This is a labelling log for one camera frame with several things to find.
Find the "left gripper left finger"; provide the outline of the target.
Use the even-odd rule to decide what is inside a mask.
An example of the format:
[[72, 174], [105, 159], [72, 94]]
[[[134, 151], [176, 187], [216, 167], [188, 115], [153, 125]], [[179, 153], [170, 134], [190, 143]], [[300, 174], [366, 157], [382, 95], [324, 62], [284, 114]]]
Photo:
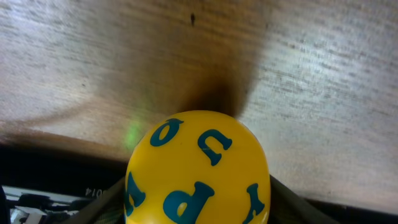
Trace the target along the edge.
[[89, 205], [80, 210], [76, 215], [70, 217], [62, 224], [89, 224], [94, 223], [104, 211], [114, 202], [118, 205], [123, 204], [123, 190], [125, 188], [125, 178], [123, 177], [110, 187], [99, 198], [93, 200]]

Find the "yellow ball blue letters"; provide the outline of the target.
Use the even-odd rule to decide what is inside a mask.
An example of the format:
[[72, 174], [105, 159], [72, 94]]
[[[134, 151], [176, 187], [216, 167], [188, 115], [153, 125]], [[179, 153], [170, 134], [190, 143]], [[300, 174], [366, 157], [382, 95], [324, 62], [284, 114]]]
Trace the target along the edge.
[[214, 111], [177, 113], [134, 148], [126, 171], [126, 223], [266, 223], [271, 182], [259, 141]]

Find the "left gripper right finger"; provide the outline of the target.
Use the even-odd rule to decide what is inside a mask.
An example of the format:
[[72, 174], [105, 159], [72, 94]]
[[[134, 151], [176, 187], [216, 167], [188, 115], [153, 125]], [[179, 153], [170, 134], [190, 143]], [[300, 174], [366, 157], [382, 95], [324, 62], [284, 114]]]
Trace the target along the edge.
[[292, 192], [275, 177], [271, 181], [268, 224], [339, 224]]

